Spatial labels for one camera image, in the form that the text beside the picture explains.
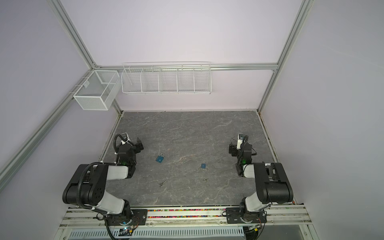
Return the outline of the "large teal padlock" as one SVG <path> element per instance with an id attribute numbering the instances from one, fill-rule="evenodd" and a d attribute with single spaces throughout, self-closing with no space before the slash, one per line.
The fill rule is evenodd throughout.
<path id="1" fill-rule="evenodd" d="M 164 153 L 161 153 L 161 154 L 158 155 L 158 157 L 156 158 L 156 162 L 158 162 L 158 163 L 162 163 L 163 160 L 164 160 L 164 157 L 165 157 L 165 154 L 164 154 Z"/>

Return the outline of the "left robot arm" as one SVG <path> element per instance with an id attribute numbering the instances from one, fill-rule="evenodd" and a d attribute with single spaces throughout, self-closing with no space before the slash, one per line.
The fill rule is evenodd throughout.
<path id="1" fill-rule="evenodd" d="M 133 177 L 137 154 L 144 149 L 144 146 L 140 138 L 134 143 L 129 135 L 124 133 L 114 136 L 113 148 L 116 156 L 114 162 L 94 162 L 78 166 L 63 192 L 62 200 L 65 204 L 92 210 L 104 216 L 131 218 L 129 202 L 108 193 L 106 185 L 108 181 Z"/>

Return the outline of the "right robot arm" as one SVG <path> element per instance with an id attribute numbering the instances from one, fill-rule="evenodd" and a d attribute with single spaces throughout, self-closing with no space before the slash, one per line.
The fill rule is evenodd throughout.
<path id="1" fill-rule="evenodd" d="M 254 163 L 257 153 L 248 142 L 249 136 L 238 134 L 236 143 L 229 145 L 229 154 L 237 158 L 236 170 L 239 177 L 253 179 L 256 191 L 243 198 L 240 213 L 255 215 L 272 204 L 292 203 L 294 192 L 281 163 Z"/>

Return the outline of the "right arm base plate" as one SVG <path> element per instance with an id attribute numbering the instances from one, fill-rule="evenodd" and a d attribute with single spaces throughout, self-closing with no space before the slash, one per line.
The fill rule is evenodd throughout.
<path id="1" fill-rule="evenodd" d="M 222 212 L 228 224 L 264 224 L 267 222 L 267 213 L 249 212 L 240 208 L 226 208 Z"/>

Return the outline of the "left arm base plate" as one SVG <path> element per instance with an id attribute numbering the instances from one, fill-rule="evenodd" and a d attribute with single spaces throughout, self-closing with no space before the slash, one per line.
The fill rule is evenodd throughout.
<path id="1" fill-rule="evenodd" d="M 106 217 L 106 221 L 109 226 L 143 226 L 146 224 L 148 216 L 147 209 L 133 209 L 129 216 L 123 214 L 109 215 Z"/>

